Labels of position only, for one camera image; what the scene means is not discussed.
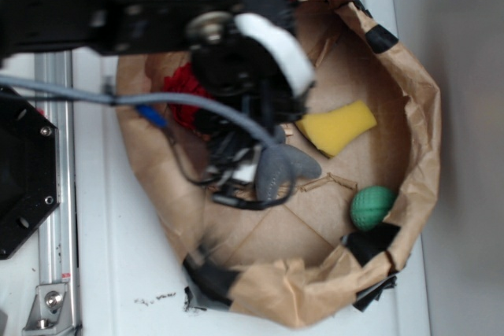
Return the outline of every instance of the blue cable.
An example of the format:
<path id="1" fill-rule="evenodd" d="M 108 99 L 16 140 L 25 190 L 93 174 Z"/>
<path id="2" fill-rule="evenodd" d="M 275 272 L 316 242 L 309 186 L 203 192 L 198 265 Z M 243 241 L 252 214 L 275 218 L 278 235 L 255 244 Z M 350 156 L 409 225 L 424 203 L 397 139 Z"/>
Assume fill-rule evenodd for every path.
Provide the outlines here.
<path id="1" fill-rule="evenodd" d="M 152 106 L 137 105 L 135 108 L 141 116 L 147 118 L 152 124 L 156 125 L 157 127 L 164 128 L 168 126 L 168 122 Z"/>

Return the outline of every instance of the yellow sponge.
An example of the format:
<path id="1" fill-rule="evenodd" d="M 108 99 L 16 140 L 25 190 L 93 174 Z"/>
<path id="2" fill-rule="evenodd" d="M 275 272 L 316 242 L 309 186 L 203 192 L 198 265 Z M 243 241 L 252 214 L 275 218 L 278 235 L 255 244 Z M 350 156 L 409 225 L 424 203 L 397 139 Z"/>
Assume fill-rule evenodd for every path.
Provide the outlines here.
<path id="1" fill-rule="evenodd" d="M 306 114 L 296 122 L 325 156 L 335 157 L 360 134 L 376 126 L 376 118 L 360 100 L 327 113 Z"/>

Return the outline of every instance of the brown paper bag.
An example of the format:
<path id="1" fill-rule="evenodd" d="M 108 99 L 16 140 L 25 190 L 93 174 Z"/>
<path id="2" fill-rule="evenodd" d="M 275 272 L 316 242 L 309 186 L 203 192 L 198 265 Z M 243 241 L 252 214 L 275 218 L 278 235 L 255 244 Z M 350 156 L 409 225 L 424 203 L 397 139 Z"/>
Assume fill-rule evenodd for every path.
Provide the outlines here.
<path id="1" fill-rule="evenodd" d="M 441 128 L 438 87 L 358 0 L 300 1 L 298 39 L 317 70 L 309 111 L 362 100 L 378 126 L 328 159 L 291 125 L 287 143 L 317 159 L 324 173 L 300 179 L 287 204 L 248 212 L 211 202 L 181 175 L 159 129 L 134 109 L 117 110 L 133 172 L 191 279 L 232 311 L 289 327 L 333 314 L 403 269 L 437 198 Z M 186 61 L 185 53 L 123 57 L 118 92 L 160 90 Z M 200 143 L 191 135 L 185 142 Z M 398 198 L 379 227 L 359 232 L 349 204 L 371 185 Z"/>

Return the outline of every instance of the metal screw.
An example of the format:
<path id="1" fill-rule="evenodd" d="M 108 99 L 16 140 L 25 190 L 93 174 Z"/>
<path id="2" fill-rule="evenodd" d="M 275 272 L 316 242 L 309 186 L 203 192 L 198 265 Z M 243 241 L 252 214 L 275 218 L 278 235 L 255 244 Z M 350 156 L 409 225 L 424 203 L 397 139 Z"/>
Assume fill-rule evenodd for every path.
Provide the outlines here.
<path id="1" fill-rule="evenodd" d="M 135 16 L 135 15 L 139 15 L 140 13 L 142 13 L 143 8 L 140 4 L 134 4 L 132 6 L 126 7 L 126 9 L 124 11 L 129 16 Z"/>
<path id="2" fill-rule="evenodd" d="M 48 137 L 49 135 L 53 134 L 53 129 L 44 126 L 42 129 L 40 129 L 40 134 L 42 134 L 44 137 Z"/>
<path id="3" fill-rule="evenodd" d="M 39 319 L 37 320 L 37 328 L 39 330 L 45 330 L 46 328 L 52 327 L 52 324 L 49 323 L 48 319 Z"/>
<path id="4" fill-rule="evenodd" d="M 129 43 L 118 43 L 115 47 L 114 47 L 115 51 L 117 52 L 121 52 L 121 51 L 126 51 L 127 49 L 129 49 Z"/>
<path id="5" fill-rule="evenodd" d="M 49 308 L 55 308 L 63 302 L 63 296 L 57 291 L 50 291 L 46 295 L 46 305 Z"/>
<path id="6" fill-rule="evenodd" d="M 222 33 L 223 28 L 220 24 L 207 24 L 201 30 L 202 36 L 212 45 L 216 45 L 222 40 Z"/>

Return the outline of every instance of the green ball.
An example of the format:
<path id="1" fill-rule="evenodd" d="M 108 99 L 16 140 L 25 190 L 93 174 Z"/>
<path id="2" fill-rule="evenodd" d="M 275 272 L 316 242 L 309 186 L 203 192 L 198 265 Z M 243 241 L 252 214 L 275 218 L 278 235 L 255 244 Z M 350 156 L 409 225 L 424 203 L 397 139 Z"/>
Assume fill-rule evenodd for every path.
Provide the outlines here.
<path id="1" fill-rule="evenodd" d="M 369 186 L 355 194 L 350 218 L 356 228 L 369 231 L 384 220 L 397 196 L 384 186 Z"/>

